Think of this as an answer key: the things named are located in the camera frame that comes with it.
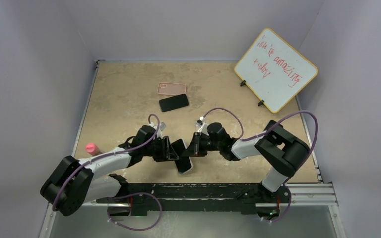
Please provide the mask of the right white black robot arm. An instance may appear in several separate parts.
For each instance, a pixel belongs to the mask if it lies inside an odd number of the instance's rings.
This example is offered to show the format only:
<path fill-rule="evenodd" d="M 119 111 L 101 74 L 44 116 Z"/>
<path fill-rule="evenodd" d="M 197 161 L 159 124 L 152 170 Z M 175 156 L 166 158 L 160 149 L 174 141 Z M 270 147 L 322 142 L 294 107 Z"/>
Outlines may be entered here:
<path fill-rule="evenodd" d="M 209 151 L 217 151 L 228 161 L 239 161 L 251 156 L 263 156 L 271 169 L 258 189 L 263 201 L 270 202 L 278 195 L 278 189 L 294 176 L 310 155 L 308 145 L 271 120 L 264 135 L 244 141 L 231 137 L 215 122 L 205 132 L 195 132 L 190 145 L 180 153 L 185 157 L 204 157 Z"/>

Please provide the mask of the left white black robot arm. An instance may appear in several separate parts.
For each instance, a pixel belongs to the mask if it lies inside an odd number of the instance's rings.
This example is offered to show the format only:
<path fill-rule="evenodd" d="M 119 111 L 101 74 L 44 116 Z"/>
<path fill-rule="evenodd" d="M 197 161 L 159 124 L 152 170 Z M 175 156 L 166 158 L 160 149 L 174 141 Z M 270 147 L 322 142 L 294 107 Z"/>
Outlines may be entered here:
<path fill-rule="evenodd" d="M 129 168 L 141 162 L 143 157 L 151 157 L 156 162 L 179 160 L 182 154 L 179 147 L 183 144 L 181 139 L 171 142 L 154 125 L 144 125 L 135 136 L 110 152 L 86 159 L 62 158 L 43 184 L 40 195 L 55 211 L 69 216 L 89 199 L 92 184 L 101 176 Z"/>

